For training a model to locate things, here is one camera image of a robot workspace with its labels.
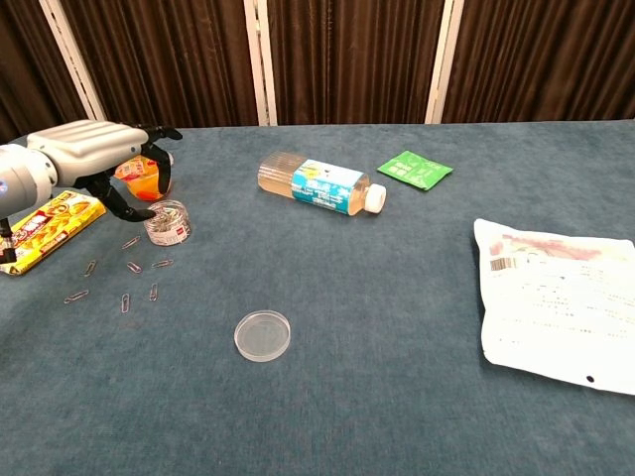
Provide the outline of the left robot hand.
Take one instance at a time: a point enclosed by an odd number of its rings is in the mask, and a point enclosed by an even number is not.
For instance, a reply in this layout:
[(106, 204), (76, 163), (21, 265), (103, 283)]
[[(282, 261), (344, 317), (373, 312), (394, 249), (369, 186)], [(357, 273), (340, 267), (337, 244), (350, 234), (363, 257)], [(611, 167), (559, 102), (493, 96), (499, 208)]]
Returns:
[(154, 218), (156, 212), (131, 207), (110, 178), (121, 164), (143, 156), (156, 163), (158, 190), (167, 192), (172, 173), (170, 155), (156, 141), (182, 137), (169, 126), (77, 120), (30, 134), (27, 147), (44, 153), (53, 162), (59, 186), (84, 188), (116, 217), (143, 222)]

